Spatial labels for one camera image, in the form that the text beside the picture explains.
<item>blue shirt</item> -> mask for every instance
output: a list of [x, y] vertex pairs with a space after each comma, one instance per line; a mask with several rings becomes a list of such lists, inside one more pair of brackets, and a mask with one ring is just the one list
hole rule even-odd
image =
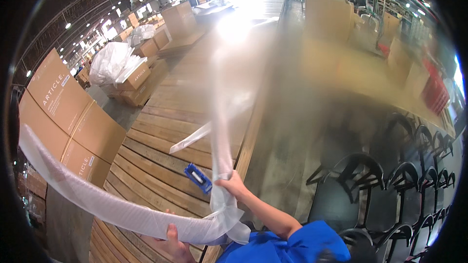
[[297, 230], [287, 241], [272, 232], [251, 233], [247, 245], [231, 243], [216, 262], [314, 263], [324, 249], [331, 251], [338, 261], [351, 258], [340, 236], [318, 220]]

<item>blue sleeve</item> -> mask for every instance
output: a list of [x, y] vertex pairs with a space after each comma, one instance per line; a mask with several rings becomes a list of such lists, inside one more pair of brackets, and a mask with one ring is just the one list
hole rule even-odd
[[294, 262], [314, 262], [325, 249], [330, 250], [338, 261], [351, 258], [346, 244], [323, 220], [303, 226], [289, 237], [287, 244]]

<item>warehouse ceiling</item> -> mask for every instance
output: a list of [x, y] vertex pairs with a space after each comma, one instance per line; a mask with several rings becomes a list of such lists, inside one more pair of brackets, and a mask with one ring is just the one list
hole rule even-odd
[[26, 39], [20, 47], [20, 61], [16, 64], [13, 79], [15, 85], [27, 85], [28, 70], [34, 70], [47, 53], [56, 48], [61, 51], [64, 59], [73, 53], [72, 44], [87, 38], [93, 29], [109, 18], [118, 18], [116, 9], [121, 11], [129, 8], [129, 0], [42, 0], [38, 3], [37, 13], [32, 18], [32, 24], [26, 33]]

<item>hand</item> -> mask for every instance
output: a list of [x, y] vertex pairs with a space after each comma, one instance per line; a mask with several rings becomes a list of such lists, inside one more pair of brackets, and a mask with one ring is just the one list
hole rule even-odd
[[250, 194], [250, 191], [244, 186], [241, 176], [236, 170], [233, 170], [230, 180], [219, 179], [214, 181], [217, 186], [222, 186], [231, 193], [238, 201], [243, 201]]
[[156, 239], [145, 235], [140, 235], [150, 247], [165, 251], [174, 258], [177, 263], [193, 263], [196, 262], [189, 250], [189, 243], [179, 242], [177, 227], [174, 224], [169, 224], [167, 227], [167, 241]]

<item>blue tape dispenser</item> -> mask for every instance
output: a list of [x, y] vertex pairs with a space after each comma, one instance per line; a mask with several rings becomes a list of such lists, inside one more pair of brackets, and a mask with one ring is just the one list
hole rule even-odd
[[203, 191], [203, 193], [210, 193], [212, 188], [211, 180], [193, 163], [189, 163], [189, 165], [184, 169], [184, 173]]

